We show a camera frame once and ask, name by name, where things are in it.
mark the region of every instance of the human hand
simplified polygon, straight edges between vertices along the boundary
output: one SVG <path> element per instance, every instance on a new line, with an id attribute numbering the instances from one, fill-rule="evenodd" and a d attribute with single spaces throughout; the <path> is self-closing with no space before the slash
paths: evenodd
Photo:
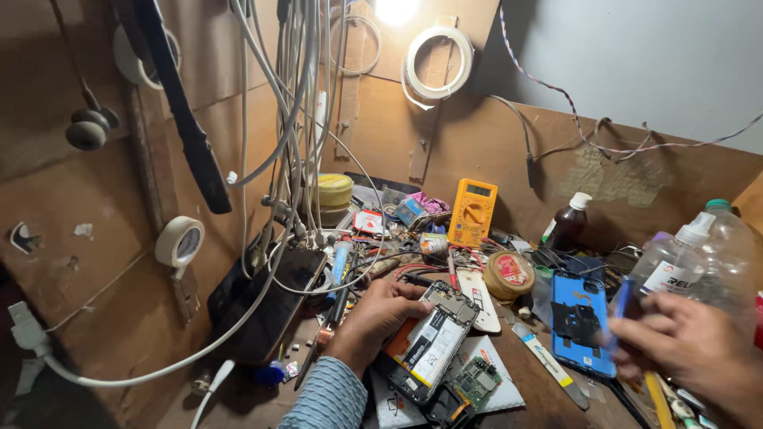
<path id="1" fill-rule="evenodd" d="M 611 331 L 625 343 L 613 353 L 620 375 L 634 378 L 643 369 L 661 369 L 741 423 L 759 427 L 763 363 L 729 316 L 670 293 L 652 293 L 641 304 L 647 314 L 638 321 L 609 319 Z"/>
<path id="2" fill-rule="evenodd" d="M 344 362 L 358 378 L 373 362 L 387 337 L 408 318 L 424 318 L 434 305 L 416 301 L 427 290 L 421 286 L 374 280 L 329 343 L 324 356 Z"/>

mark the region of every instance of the tape on wall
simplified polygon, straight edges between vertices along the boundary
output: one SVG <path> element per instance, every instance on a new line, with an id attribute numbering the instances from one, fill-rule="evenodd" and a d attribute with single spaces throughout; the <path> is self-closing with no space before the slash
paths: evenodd
<path id="1" fill-rule="evenodd" d="M 193 260 L 204 242 L 204 224 L 188 216 L 178 216 L 164 227 L 154 247 L 159 262 L 183 268 Z"/>
<path id="2" fill-rule="evenodd" d="M 456 73 L 456 77 L 453 80 L 440 87 L 431 88 L 424 85 L 416 76 L 416 53 L 427 40 L 433 37 L 448 37 L 456 43 L 456 46 L 461 51 L 461 66 L 459 72 Z M 421 34 L 414 38 L 414 41 L 410 42 L 408 52 L 403 58 L 403 62 L 400 70 L 400 82 L 403 86 L 403 92 L 408 99 L 415 105 L 421 107 L 424 110 L 429 110 L 434 106 L 425 105 L 422 102 L 414 100 L 405 87 L 406 82 L 410 85 L 410 88 L 421 97 L 440 100 L 448 98 L 452 93 L 461 89 L 469 78 L 469 74 L 472 72 L 472 64 L 474 63 L 474 47 L 466 34 L 463 34 L 455 27 L 447 27 L 444 25 L 435 25 L 422 31 Z"/>
<path id="3" fill-rule="evenodd" d="M 175 60 L 175 67 L 179 71 L 182 58 L 180 55 L 180 45 L 170 30 L 165 28 L 164 32 L 167 34 L 169 48 L 172 50 L 172 56 Z M 114 61 L 125 79 L 136 85 L 148 86 L 151 89 L 162 89 L 162 82 L 159 80 L 156 70 L 152 66 L 146 67 L 145 63 L 135 55 L 133 47 L 130 45 L 130 40 L 127 38 L 127 32 L 121 24 L 114 32 L 113 50 Z"/>

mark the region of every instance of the plastic opening tool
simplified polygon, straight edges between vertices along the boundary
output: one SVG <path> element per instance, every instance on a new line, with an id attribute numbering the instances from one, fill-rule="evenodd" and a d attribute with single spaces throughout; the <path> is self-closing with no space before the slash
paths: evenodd
<path id="1" fill-rule="evenodd" d="M 582 410 L 588 409 L 588 398 L 583 395 L 578 385 L 572 382 L 572 378 L 567 375 L 559 362 L 556 362 L 554 356 L 535 338 L 532 332 L 521 323 L 516 323 L 511 330 L 522 340 L 523 343 L 533 352 L 535 357 L 546 367 L 559 385 L 567 392 L 567 395 Z"/>

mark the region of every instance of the brown glass bottle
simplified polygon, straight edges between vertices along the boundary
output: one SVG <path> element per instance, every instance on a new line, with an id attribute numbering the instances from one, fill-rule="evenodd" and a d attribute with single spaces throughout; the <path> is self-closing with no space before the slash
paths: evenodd
<path id="1" fill-rule="evenodd" d="M 578 238 L 588 223 L 585 209 L 590 201 L 589 194 L 577 192 L 567 207 L 557 211 L 543 234 L 543 246 L 563 252 L 576 248 Z"/>

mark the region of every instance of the earbud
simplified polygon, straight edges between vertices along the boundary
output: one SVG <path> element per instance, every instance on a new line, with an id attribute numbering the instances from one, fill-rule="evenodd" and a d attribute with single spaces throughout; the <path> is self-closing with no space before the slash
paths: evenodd
<path id="1" fill-rule="evenodd" d="M 87 90 L 83 94 L 90 108 L 72 113 L 72 124 L 66 129 L 69 144 L 79 150 L 97 150 L 106 144 L 106 134 L 119 126 L 119 117 L 110 108 L 102 107 Z"/>

